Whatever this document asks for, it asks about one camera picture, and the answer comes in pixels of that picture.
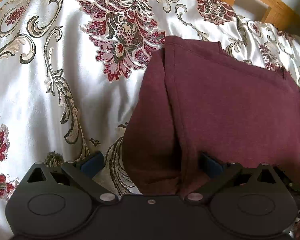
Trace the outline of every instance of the folded clothing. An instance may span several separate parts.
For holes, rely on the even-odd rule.
[[[279,165],[300,183],[300,88],[286,70],[239,62],[219,43],[168,36],[148,64],[122,152],[143,194],[184,196],[202,186],[210,178],[201,153]]]

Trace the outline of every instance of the wrinkled fabric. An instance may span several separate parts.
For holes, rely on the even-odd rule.
[[[286,70],[239,62],[218,43],[168,36],[148,64],[122,151],[143,194],[201,187],[201,153],[279,165],[300,183],[300,88]]]
[[[300,87],[300,37],[216,0],[5,2],[0,240],[12,235],[7,200],[36,161],[58,166],[100,150],[105,168],[94,180],[118,195],[140,193],[122,164],[122,138],[151,55],[169,35],[219,41],[237,60],[269,71],[284,67]]]

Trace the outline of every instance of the bed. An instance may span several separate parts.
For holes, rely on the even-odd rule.
[[[139,194],[121,142],[151,53],[166,36],[219,41],[239,61],[285,67],[300,87],[300,37],[284,31],[300,17],[280,0],[261,1],[269,8],[255,22],[235,13],[234,0],[7,0],[0,8],[0,239],[12,235],[6,202],[37,161],[57,167],[99,150],[105,167],[94,180],[118,195]]]

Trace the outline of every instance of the maroon cloth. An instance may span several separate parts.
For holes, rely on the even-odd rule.
[[[203,185],[201,152],[244,167],[279,164],[300,183],[300,88],[287,71],[239,62],[219,43],[166,37],[148,64],[122,151],[143,194],[186,195]]]

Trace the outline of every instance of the metal screw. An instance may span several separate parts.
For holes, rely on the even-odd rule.
[[[149,199],[148,204],[155,204],[155,200],[154,199]]]
[[[103,193],[100,196],[100,199],[102,201],[113,201],[115,199],[115,194],[112,194],[112,193]]]
[[[202,194],[200,194],[200,193],[194,192],[194,193],[190,193],[190,194],[188,195],[188,199],[189,199],[189,200],[192,200],[192,201],[200,201],[200,200],[203,199],[203,196],[202,196]]]

